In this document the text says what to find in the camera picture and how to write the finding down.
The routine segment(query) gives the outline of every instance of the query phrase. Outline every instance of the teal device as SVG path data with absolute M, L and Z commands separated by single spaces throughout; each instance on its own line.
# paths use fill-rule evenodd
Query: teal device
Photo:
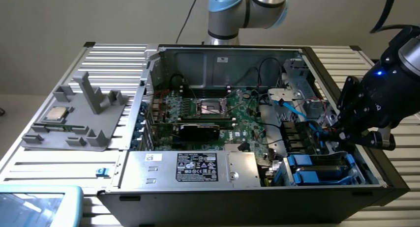
M 78 227 L 82 207 L 78 186 L 0 184 L 0 227 Z

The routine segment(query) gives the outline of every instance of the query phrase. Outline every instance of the tablet screen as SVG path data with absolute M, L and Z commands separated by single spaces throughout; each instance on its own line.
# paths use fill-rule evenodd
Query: tablet screen
M 0 227 L 49 227 L 65 194 L 0 193 Z

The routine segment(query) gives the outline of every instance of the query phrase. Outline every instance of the warning label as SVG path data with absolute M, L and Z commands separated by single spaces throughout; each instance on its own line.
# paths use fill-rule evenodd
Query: warning label
M 178 153 L 178 182 L 218 181 L 216 153 Z

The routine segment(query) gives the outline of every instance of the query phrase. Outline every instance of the slotted table surface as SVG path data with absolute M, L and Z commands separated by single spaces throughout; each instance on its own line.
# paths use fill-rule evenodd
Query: slotted table surface
M 362 51 L 348 46 L 312 46 L 333 80 L 343 88 L 350 75 L 363 76 L 374 63 Z M 89 71 L 90 81 L 102 88 L 122 90 L 130 96 L 110 148 L 105 152 L 42 151 L 24 149 L 14 144 L 0 162 L 0 182 L 14 184 L 73 184 L 85 192 L 82 227 L 122 226 L 103 206 L 95 193 L 113 182 L 118 158 L 122 155 L 119 138 L 125 133 L 129 113 L 141 73 L 146 67 L 148 51 L 152 46 L 97 44 L 85 49 L 61 83 L 69 83 L 74 91 L 81 88 L 69 77 L 74 71 Z M 411 192 L 386 207 L 368 207 L 340 225 L 300 225 L 301 227 L 420 227 L 420 117 L 406 118 L 392 130 L 398 143 L 395 151 L 386 151 Z M 97 178 L 98 168 L 110 168 L 110 178 Z

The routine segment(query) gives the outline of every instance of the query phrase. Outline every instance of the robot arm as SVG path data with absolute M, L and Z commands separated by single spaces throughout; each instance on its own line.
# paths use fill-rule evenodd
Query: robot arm
M 206 44 L 238 45 L 241 28 L 271 28 L 287 16 L 287 0 L 209 0 Z
M 350 76 L 337 102 L 339 121 L 321 140 L 395 149 L 391 129 L 420 111 L 420 27 L 406 27 L 363 79 Z

